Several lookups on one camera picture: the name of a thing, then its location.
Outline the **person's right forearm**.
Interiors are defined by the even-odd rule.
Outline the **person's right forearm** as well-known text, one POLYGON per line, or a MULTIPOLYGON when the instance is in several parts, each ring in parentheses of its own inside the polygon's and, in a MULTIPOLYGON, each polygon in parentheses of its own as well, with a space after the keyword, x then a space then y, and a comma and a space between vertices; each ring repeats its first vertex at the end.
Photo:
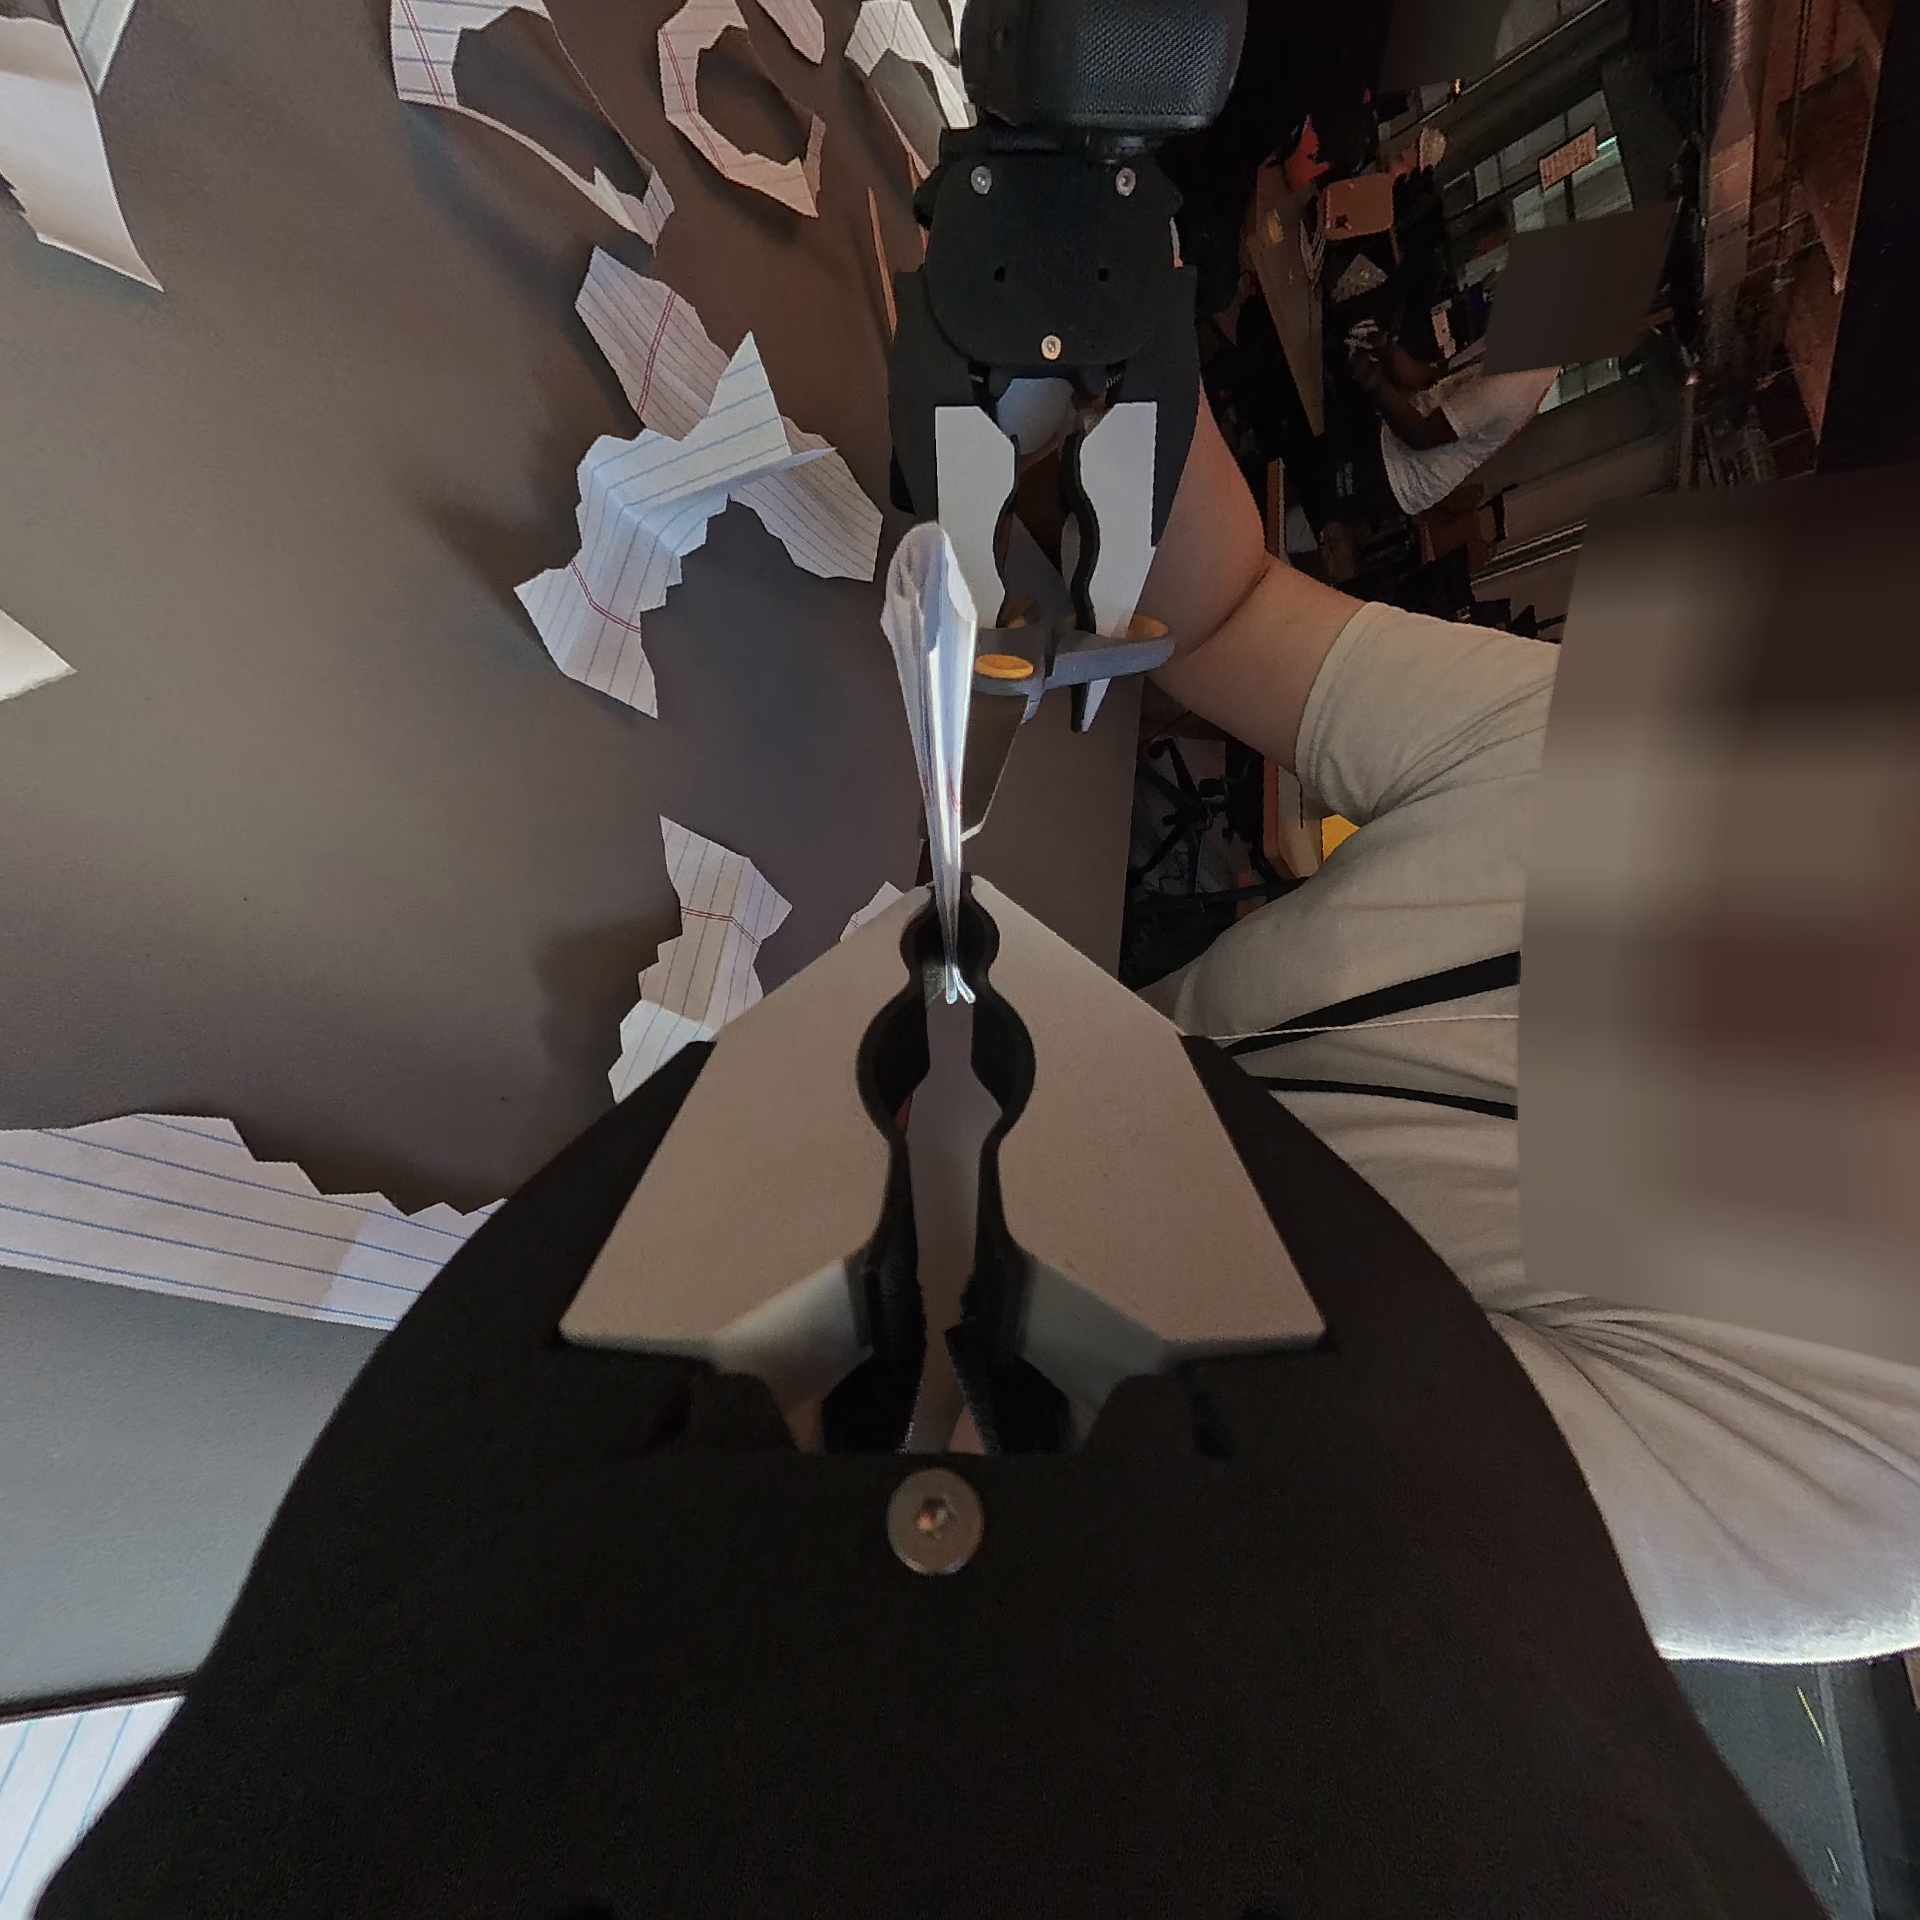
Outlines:
POLYGON ((1175 648, 1154 682, 1269 761, 1296 766, 1322 662, 1362 603, 1267 552, 1260 512, 1206 406, 1138 595, 1175 648))

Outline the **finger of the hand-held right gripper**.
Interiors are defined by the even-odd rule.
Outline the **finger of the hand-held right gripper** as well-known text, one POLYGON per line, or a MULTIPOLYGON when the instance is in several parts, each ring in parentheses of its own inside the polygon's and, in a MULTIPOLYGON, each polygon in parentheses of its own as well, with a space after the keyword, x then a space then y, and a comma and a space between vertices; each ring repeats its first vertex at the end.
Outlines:
POLYGON ((933 414, 938 521, 954 548, 981 629, 1000 626, 1005 602, 995 541, 1018 492, 1019 450, 991 411, 942 406, 933 414))
POLYGON ((1061 565, 1070 621, 1119 637, 1136 614, 1156 553, 1157 406, 1110 406, 1062 445, 1061 565))

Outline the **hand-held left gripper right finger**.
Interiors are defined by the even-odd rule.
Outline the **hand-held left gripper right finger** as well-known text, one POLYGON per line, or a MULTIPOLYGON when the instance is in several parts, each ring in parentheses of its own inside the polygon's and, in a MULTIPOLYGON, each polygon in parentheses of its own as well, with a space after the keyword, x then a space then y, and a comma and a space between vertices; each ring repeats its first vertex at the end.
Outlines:
POLYGON ((958 928, 996 1110, 954 1326, 973 1417, 1087 1421, 1133 1376, 1318 1346, 1181 1032, 992 885, 958 928))

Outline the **grey desk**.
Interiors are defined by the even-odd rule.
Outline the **grey desk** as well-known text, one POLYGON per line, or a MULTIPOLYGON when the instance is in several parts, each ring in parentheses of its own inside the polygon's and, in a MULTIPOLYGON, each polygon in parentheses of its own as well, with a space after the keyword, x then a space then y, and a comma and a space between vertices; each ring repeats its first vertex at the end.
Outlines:
POLYGON ((4 3, 4 1272, 38 1280, 36 1135, 233 1123, 322 1191, 316 1294, 402 1213, 508 1195, 609 1105, 679 928, 662 820, 789 914, 775 986, 922 848, 881 562, 804 569, 732 494, 639 612, 657 712, 571 678, 517 589, 576 558, 578 465, 639 428, 578 310, 597 258, 679 294, 886 505, 883 268, 917 255, 891 106, 741 3, 666 116, 675 3, 484 3, 456 105, 402 96, 392 3, 127 3, 104 78, 4 3))

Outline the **lined paper sheet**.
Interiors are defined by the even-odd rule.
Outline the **lined paper sheet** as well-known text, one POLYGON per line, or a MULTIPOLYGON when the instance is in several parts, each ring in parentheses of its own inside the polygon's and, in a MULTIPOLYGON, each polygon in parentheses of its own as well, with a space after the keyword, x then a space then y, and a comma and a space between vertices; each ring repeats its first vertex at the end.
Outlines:
POLYGON ((917 524, 893 549, 881 629, 895 662, 921 776, 931 888, 944 938, 944 993, 948 1003, 973 1003, 962 970, 960 909, 977 618, 955 549, 938 521, 917 524))

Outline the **grey orange scissors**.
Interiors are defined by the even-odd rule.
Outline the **grey orange scissors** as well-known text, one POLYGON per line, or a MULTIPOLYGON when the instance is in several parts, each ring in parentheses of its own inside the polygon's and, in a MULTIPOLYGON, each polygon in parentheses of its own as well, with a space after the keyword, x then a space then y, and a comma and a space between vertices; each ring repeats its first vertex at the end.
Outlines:
POLYGON ((1119 637, 1052 618, 1028 595, 1009 595, 1000 625, 977 635, 973 705, 962 780, 962 836, 987 822, 1018 730, 1052 689, 1069 694, 1074 733, 1091 730, 1098 706, 1119 678, 1162 666, 1172 653, 1169 629, 1134 614, 1119 637))

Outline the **scattered lined paper scraps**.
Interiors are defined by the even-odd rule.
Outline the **scattered lined paper scraps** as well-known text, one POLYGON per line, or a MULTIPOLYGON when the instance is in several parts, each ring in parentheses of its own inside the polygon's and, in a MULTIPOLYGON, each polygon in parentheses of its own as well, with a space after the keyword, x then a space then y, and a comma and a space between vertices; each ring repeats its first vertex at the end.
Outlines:
MULTIPOLYGON (((457 35, 480 31, 484 3, 392 3, 402 96, 452 106, 457 35)), ((732 494, 747 501, 808 571, 856 579, 879 562, 881 515, 838 456, 776 411, 757 347, 733 352, 653 276, 597 258, 578 310, 639 418, 633 437, 600 437, 582 456, 574 560, 515 593, 571 678, 657 712, 639 612, 664 606, 686 557, 732 494)), ((750 932, 740 904, 700 892, 698 914, 639 972, 642 1059, 662 1044, 706 1041, 757 993, 753 963, 772 925, 750 932)), ((322 1412, 319 1388, 408 1307, 459 1242, 478 1208, 402 1213, 370 1192, 344 1195, 380 1234, 411 1221, 433 1242, 355 1236, 347 1270, 324 1291, 289 1291, 319 1272, 319 1246, 278 1261, 322 1191, 292 1163, 285 1182, 240 1172, 229 1121, 127 1116, 122 1135, 51 1130, 27 1178, 63 1180, 48 1220, 38 1280, 75 1291, 31 1297, 4 1284, 4 1492, 60 1471, 57 1423, 116 1443, 100 1479, 48 1489, 46 1508, 4 1516, 5 1686, 27 1695, 170 1677, 193 1666, 223 1623, 279 1489, 278 1428, 322 1412)))

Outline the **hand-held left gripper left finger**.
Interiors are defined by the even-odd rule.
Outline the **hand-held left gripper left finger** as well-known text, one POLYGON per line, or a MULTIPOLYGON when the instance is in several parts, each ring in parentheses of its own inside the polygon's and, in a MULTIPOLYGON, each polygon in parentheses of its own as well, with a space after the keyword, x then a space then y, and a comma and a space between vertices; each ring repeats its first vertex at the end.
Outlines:
POLYGON ((695 1079, 567 1340, 759 1378, 780 1409, 913 1413, 925 1376, 901 1112, 928 1064, 928 893, 904 893, 675 1064, 695 1079))

